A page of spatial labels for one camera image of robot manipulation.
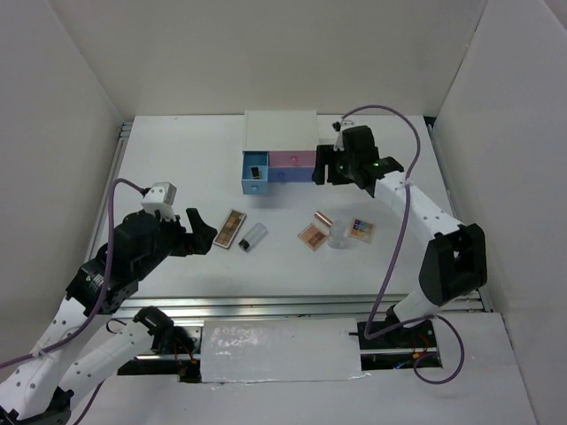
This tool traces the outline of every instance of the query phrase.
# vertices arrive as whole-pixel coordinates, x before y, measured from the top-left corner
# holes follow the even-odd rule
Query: wire
[[[429,341],[422,334],[419,334],[418,336],[425,342],[425,350],[423,350],[423,352],[427,352],[427,350],[429,350]]]
[[[416,154],[415,154],[414,158],[412,159],[411,163],[409,164],[408,170],[406,171],[406,176],[404,178],[404,183],[406,183],[406,184],[404,184],[404,186],[406,188],[406,204],[405,204],[405,207],[404,207],[404,215],[401,219],[400,233],[398,234],[398,240],[396,241],[396,246],[394,247],[392,258],[390,259],[390,264],[388,265],[388,269],[386,270],[384,280],[382,281],[382,286],[380,287],[380,291],[378,292],[378,295],[376,297],[376,301],[374,302],[374,305],[372,306],[372,309],[370,310],[370,315],[369,315],[368,319],[366,320],[366,326],[364,327],[364,337],[368,340],[376,339],[379,336],[387,334],[391,330],[394,330],[396,328],[400,328],[400,327],[405,326],[407,324],[416,323],[416,322],[424,321],[424,320],[430,320],[430,319],[433,319],[434,317],[438,317],[439,319],[444,321],[449,328],[451,328],[451,330],[453,331],[453,333],[455,334],[455,336],[457,338],[457,341],[459,342],[459,348],[461,349],[461,359],[459,360],[459,365],[457,366],[457,369],[446,379],[443,379],[443,380],[440,380],[440,381],[433,381],[433,380],[424,378],[422,375],[420,375],[417,372],[417,365],[419,365],[421,360],[423,360],[424,358],[431,357],[431,356],[435,355],[434,353],[428,353],[428,354],[424,354],[423,356],[420,356],[416,360],[416,362],[414,363],[414,372],[416,373],[416,376],[419,379],[421,379],[422,381],[424,381],[426,383],[430,383],[430,384],[434,384],[434,385],[439,385],[439,384],[442,384],[442,383],[448,383],[450,381],[453,381],[455,379],[455,377],[458,376],[459,373],[461,372],[462,365],[464,364],[465,350],[464,350],[464,344],[462,343],[461,336],[459,335],[457,330],[454,328],[454,326],[444,317],[438,316],[436,314],[436,315],[428,315],[428,316],[425,316],[425,317],[418,317],[418,318],[414,318],[414,319],[408,319],[406,321],[401,321],[399,323],[396,323],[395,325],[391,325],[387,328],[378,330],[377,332],[370,333],[370,330],[372,329],[372,324],[374,322],[374,318],[376,317],[376,313],[378,311],[378,307],[380,306],[380,303],[382,302],[382,299],[384,298],[386,288],[388,287],[388,284],[390,283],[390,280],[392,279],[393,270],[396,267],[396,262],[398,261],[398,257],[400,255],[400,251],[401,251],[401,245],[404,241],[404,237],[406,235],[406,230],[408,229],[409,212],[410,212],[410,204],[411,204],[411,193],[410,193],[410,190],[409,190],[408,179],[411,176],[412,172],[414,171],[414,167],[416,166],[417,160],[419,159],[419,155],[421,154],[422,141],[419,137],[419,134],[417,133],[416,127],[411,123],[411,121],[408,120],[408,118],[405,115],[403,115],[401,112],[396,111],[395,109],[391,108],[390,106],[384,106],[384,105],[381,105],[381,104],[365,104],[364,106],[360,106],[358,108],[355,108],[355,109],[345,113],[341,117],[341,121],[350,117],[354,113],[364,111],[364,110],[367,110],[367,109],[381,109],[383,111],[388,111],[388,112],[393,113],[394,115],[398,116],[406,124],[408,124],[409,128],[411,128],[411,131],[414,134],[414,137],[416,138]]]
[[[144,189],[140,188],[138,185],[134,184],[133,182],[126,180],[126,179],[116,179],[110,185],[108,190],[108,243],[106,248],[106,265],[105,265],[105,277],[103,283],[100,288],[100,293],[98,294],[98,299],[93,308],[90,311],[89,317],[87,320],[82,323],[82,325],[75,330],[74,333],[68,335],[67,337],[57,341],[55,344],[49,345],[44,347],[40,351],[41,352],[53,352],[58,348],[62,347],[63,345],[70,343],[73,341],[80,333],[85,330],[86,327],[95,319],[95,316],[98,314],[100,307],[105,302],[106,292],[108,291],[108,284],[110,282],[110,274],[113,267],[113,251],[114,251],[114,191],[116,190],[116,186],[119,183],[127,184],[129,187],[137,190],[141,194],[144,193]],[[33,354],[26,354],[24,356],[17,357],[15,359],[7,360],[4,363],[0,363],[0,369],[3,369],[8,366],[16,365],[21,363],[22,361],[31,360],[34,358]]]
[[[189,354],[189,358],[191,359],[191,361],[195,361],[195,360],[193,359],[193,353],[190,351],[189,348],[187,348],[187,347],[185,346],[185,344],[182,342],[182,340],[181,340],[181,339],[177,339],[177,342],[179,343],[179,345],[181,345],[181,347],[183,347],[183,349],[187,352],[187,354]]]
[[[181,366],[181,363],[179,363],[179,359],[177,358],[177,346],[174,343],[174,356],[175,356],[175,364],[177,365],[177,367]]]
[[[118,334],[118,332],[114,332],[112,329],[110,329],[110,322],[111,322],[111,321],[116,321],[116,322],[118,322],[120,325],[126,326],[126,322],[125,322],[125,321],[121,321],[120,319],[114,319],[114,318],[110,319],[110,320],[106,323],[105,327],[106,327],[106,332],[109,332],[109,333],[111,333],[111,334],[115,334],[115,335]]]
[[[81,421],[83,420],[83,418],[87,415],[87,413],[89,412],[90,407],[92,406],[92,404],[95,401],[95,398],[97,398],[97,394],[100,391],[100,387],[103,386],[103,383],[105,383],[104,381],[102,381],[99,385],[97,385],[97,387],[95,388],[94,392],[92,393],[92,396],[90,396],[90,400],[89,403],[87,403],[87,405],[85,406],[85,410],[82,411],[81,416],[79,416],[77,418],[77,420],[74,422],[73,425],[79,425],[79,423],[81,423]]]

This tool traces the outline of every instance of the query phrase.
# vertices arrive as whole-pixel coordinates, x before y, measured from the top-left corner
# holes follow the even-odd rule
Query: white table surface
[[[331,123],[320,116],[321,143],[334,143]],[[447,193],[422,117],[410,117],[422,138],[422,156],[412,180],[450,212]],[[381,156],[407,166],[416,141],[407,125],[393,116],[357,116],[372,128]],[[226,251],[214,246],[206,256],[169,258],[140,284],[136,297],[266,297],[375,294],[384,277],[400,220],[377,199],[356,186],[274,183],[266,196],[242,194],[240,175],[244,115],[136,117],[119,176],[149,186],[172,182],[175,212],[189,228],[185,208],[197,207],[203,220],[219,228],[230,209],[247,214],[236,242],[257,222],[268,235],[249,253],[236,242]],[[140,197],[119,188],[116,221],[138,211]],[[298,233],[314,222],[315,211],[332,220],[361,217],[377,224],[372,244],[347,240],[343,250],[326,244],[310,251]],[[106,240],[107,226],[98,244]],[[417,283],[423,248],[408,232],[388,293],[407,294]]]

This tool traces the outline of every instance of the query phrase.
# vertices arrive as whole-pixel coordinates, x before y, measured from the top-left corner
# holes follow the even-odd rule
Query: blue drawer
[[[313,168],[311,166],[270,167],[268,170],[269,182],[300,183],[310,182]]]
[[[260,178],[254,179],[252,170],[257,169]],[[245,195],[268,193],[268,153],[244,152],[242,161],[242,192]]]

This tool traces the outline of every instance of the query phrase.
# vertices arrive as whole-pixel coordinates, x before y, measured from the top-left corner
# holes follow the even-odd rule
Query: pink drawer
[[[314,166],[315,151],[278,151],[269,153],[269,166]]]

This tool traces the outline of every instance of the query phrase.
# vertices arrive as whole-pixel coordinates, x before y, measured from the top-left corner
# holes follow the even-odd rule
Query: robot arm
[[[385,202],[402,218],[406,185],[411,194],[409,223],[425,249],[418,286],[388,312],[389,322],[437,313],[453,299],[486,283],[485,234],[476,224],[464,226],[405,180],[403,167],[380,158],[366,126],[341,131],[336,145],[317,146],[313,181],[334,185],[355,183]],[[418,322],[410,323],[410,328]]]
[[[205,255],[211,249],[216,230],[201,220],[196,209],[190,208],[186,213],[193,233],[187,233],[173,213],[174,198],[175,186],[170,183],[155,183],[144,190],[144,209],[128,215],[113,230],[111,278],[93,321],[57,350],[44,352],[45,347],[71,336],[96,306],[104,281],[107,245],[81,266],[67,286],[66,297],[55,318],[32,351],[32,359],[21,364],[0,384],[0,425],[66,423],[70,416],[69,406],[76,405],[89,390],[116,370],[114,365],[123,359],[121,364],[124,364],[147,351],[148,343],[159,332],[155,329],[156,320],[147,320],[144,315],[128,325],[127,334],[118,334],[107,343],[109,345],[103,345],[102,351],[95,350],[87,358],[76,360],[91,337],[126,298],[136,293],[138,283],[161,261],[169,255]],[[161,320],[173,327],[167,316]]]

